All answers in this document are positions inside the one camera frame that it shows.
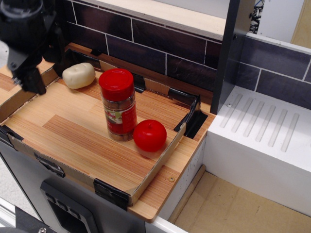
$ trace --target screw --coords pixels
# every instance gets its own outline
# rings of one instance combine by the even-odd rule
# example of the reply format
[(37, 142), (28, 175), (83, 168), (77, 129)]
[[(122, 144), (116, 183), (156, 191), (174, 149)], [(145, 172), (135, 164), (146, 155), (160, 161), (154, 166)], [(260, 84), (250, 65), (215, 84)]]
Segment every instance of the screw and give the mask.
[(14, 62), (11, 62), (10, 66), (11, 66), (12, 68), (16, 68), (16, 64), (15, 64)]
[(39, 229), (39, 231), (38, 231), (38, 233), (46, 233), (47, 232), (47, 229), (45, 229), (45, 228), (40, 228)]

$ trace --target toy tomato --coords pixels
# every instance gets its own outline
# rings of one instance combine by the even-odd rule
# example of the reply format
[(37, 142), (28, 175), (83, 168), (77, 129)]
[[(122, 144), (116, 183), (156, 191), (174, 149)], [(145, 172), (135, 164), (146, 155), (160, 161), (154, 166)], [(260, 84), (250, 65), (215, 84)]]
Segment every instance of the toy tomato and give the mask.
[(133, 138), (136, 145), (144, 151), (155, 152), (166, 141), (165, 127), (156, 120), (144, 120), (134, 129)]

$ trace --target wooden tray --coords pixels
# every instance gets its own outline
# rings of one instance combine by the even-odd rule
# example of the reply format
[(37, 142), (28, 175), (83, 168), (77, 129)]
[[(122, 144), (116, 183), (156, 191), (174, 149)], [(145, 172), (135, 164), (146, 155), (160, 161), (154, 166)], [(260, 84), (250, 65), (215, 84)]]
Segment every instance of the wooden tray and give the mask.
[[(52, 64), (43, 61), (41, 66), (49, 65)], [(4, 69), (0, 71), (1, 78), (7, 81), (8, 73)], [(51, 81), (55, 74), (48, 70), (42, 76)], [(148, 90), (136, 93), (138, 122), (158, 120), (168, 134), (161, 150), (145, 154), (133, 140), (116, 142), (109, 138), (98, 85), (100, 74), (96, 71), (93, 84), (79, 90), (71, 90), (62, 79), (57, 79), (48, 86), (45, 95), (25, 101), (1, 125), (23, 137), (22, 141), (11, 137), (18, 151), (59, 166), (67, 178), (94, 192), (94, 181), (99, 180), (128, 194), (127, 211), (151, 222), (196, 152), (211, 119), (205, 121), (194, 139), (180, 136), (178, 146), (170, 149), (169, 160), (163, 161), (165, 165), (157, 169), (154, 179), (148, 179), (160, 155), (176, 137), (173, 129), (189, 112), (189, 107)], [(26, 99), (20, 97), (23, 95), (23, 91), (17, 91), (2, 106)], [(137, 192), (145, 180), (147, 183)]]

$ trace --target wooden countertop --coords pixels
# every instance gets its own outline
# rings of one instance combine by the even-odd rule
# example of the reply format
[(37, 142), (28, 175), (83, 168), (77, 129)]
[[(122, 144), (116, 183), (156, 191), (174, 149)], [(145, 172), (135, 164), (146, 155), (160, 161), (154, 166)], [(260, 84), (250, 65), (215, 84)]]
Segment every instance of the wooden countertop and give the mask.
[[(40, 71), (51, 66), (43, 61)], [(67, 88), (62, 79), (57, 80), (45, 95), (33, 98), (1, 125), (10, 127), (24, 138), (23, 143), (42, 154), (92, 179), (130, 191), (141, 183), (175, 137), (173, 129), (189, 112), (189, 107), (150, 91), (136, 93), (138, 122), (158, 120), (168, 133), (166, 145), (148, 158), (137, 149), (133, 140), (116, 142), (109, 138), (98, 85), (100, 74), (96, 71), (93, 84), (78, 90)], [(0, 104), (20, 90), (12, 84), (11, 77), (7, 68), (0, 69)], [(202, 103), (202, 111), (209, 117), (195, 138), (182, 137), (168, 162), (135, 205), (128, 207), (128, 212), (147, 222), (157, 216), (214, 119), (208, 112), (208, 104)]]

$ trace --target white wall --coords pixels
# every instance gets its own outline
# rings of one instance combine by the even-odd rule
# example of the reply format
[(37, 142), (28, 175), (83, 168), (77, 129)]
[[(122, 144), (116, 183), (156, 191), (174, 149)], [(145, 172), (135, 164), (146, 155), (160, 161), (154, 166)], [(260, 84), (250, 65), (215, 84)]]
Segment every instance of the white wall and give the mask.
[(258, 35), (291, 42), (304, 0), (265, 0)]
[(227, 18), (230, 0), (156, 0), (210, 16)]

